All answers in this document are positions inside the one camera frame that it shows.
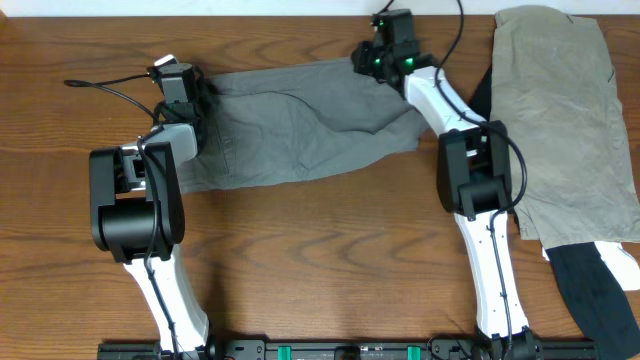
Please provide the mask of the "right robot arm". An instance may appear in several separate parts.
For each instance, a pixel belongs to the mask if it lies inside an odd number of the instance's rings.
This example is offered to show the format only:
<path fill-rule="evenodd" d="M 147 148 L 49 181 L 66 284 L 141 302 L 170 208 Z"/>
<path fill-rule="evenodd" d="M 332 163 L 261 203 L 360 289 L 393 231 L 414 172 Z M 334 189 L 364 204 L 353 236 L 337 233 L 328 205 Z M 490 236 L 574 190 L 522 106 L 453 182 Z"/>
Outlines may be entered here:
<path fill-rule="evenodd" d="M 513 201 L 509 156 L 516 148 L 505 126 L 471 110 L 431 57 L 420 56 L 415 42 L 393 46 L 363 41 L 351 60 L 355 72 L 400 92 L 438 137 L 438 196 L 462 233 L 476 292 L 482 342 L 473 347 L 471 358 L 539 358 L 508 248 Z"/>

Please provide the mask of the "grey shorts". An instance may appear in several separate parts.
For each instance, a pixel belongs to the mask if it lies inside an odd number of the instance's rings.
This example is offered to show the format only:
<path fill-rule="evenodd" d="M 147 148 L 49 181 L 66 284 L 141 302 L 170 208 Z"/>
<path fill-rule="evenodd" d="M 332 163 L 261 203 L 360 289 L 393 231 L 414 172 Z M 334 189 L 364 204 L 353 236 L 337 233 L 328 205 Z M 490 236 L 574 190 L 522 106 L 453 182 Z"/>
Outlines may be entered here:
<path fill-rule="evenodd" d="M 350 59 L 208 78 L 204 147 L 181 165 L 182 193 L 338 175 L 413 151 L 426 120 Z"/>

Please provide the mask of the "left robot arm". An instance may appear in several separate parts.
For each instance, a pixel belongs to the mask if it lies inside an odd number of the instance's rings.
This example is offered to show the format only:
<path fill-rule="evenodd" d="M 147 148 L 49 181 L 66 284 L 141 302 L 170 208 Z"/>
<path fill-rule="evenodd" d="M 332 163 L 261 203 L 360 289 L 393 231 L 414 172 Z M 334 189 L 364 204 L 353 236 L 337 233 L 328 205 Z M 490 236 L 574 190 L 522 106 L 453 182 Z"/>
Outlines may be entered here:
<path fill-rule="evenodd" d="M 177 169 L 204 143 L 207 86 L 191 64 L 154 65 L 164 95 L 149 133 L 89 157 L 90 220 L 96 246 L 134 278 L 160 333 L 156 343 L 105 343 L 100 359 L 211 359 L 210 321 L 182 260 L 185 214 Z"/>

